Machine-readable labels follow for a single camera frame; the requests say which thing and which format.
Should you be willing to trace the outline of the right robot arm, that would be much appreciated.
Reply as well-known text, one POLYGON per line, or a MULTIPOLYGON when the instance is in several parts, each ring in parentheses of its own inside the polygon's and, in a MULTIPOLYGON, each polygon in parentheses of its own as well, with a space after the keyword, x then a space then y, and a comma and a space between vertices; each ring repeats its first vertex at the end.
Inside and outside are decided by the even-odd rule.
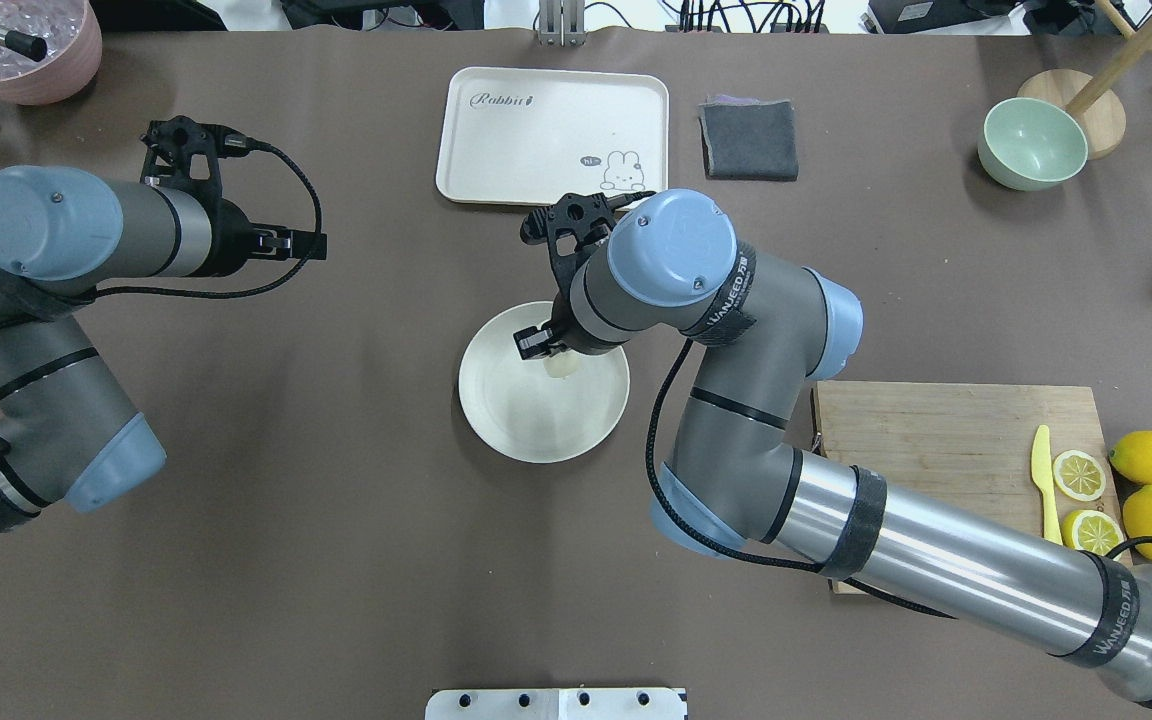
POLYGON ((786 442, 805 382, 858 348, 852 291, 759 258, 694 190, 567 194, 520 234, 547 247, 558 283, 548 323, 515 334, 522 359, 607 354, 654 325, 704 347, 668 457, 645 447, 664 533, 742 561, 749 541, 780 544, 794 569, 987 626, 1152 708, 1152 564, 1021 533, 786 442))

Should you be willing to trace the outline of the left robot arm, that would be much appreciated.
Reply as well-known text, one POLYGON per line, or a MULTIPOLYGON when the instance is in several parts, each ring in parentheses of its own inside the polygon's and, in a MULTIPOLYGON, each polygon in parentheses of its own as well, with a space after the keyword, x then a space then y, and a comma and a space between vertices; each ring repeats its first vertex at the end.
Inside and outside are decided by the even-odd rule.
POLYGON ((321 232, 250 223, 200 190, 69 167, 0 170, 0 535, 52 503, 93 511, 162 469, 146 416, 76 320, 113 279, 323 259, 321 232))

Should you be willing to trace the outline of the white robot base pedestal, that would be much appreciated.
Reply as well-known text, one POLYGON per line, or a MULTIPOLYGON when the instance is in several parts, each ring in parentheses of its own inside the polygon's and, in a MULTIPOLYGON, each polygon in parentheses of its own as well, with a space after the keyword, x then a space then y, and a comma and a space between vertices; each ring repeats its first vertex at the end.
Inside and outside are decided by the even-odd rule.
POLYGON ((425 719, 687 719, 684 689, 570 687, 444 689, 425 719))

